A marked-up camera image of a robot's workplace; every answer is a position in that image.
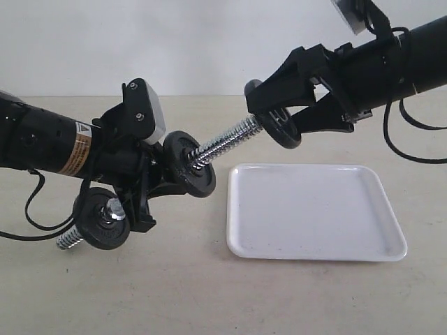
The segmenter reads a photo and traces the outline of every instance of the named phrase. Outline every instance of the square tray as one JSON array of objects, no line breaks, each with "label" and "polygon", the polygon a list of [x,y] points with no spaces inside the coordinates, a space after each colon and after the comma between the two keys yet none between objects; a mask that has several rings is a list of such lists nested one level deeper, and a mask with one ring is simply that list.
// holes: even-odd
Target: square tray
[{"label": "square tray", "polygon": [[241,164],[227,244],[243,258],[385,262],[407,244],[377,174],[361,165]]}]

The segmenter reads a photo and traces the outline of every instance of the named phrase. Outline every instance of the yellow warning sticker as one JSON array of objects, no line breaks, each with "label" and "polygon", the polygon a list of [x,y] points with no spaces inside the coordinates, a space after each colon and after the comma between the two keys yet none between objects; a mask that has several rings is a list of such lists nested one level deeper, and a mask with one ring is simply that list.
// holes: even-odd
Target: yellow warning sticker
[{"label": "yellow warning sticker", "polygon": [[76,122],[76,140],[73,150],[67,160],[65,166],[60,170],[59,174],[66,176],[75,176],[84,166],[85,161],[90,152],[91,146],[91,126]]}]

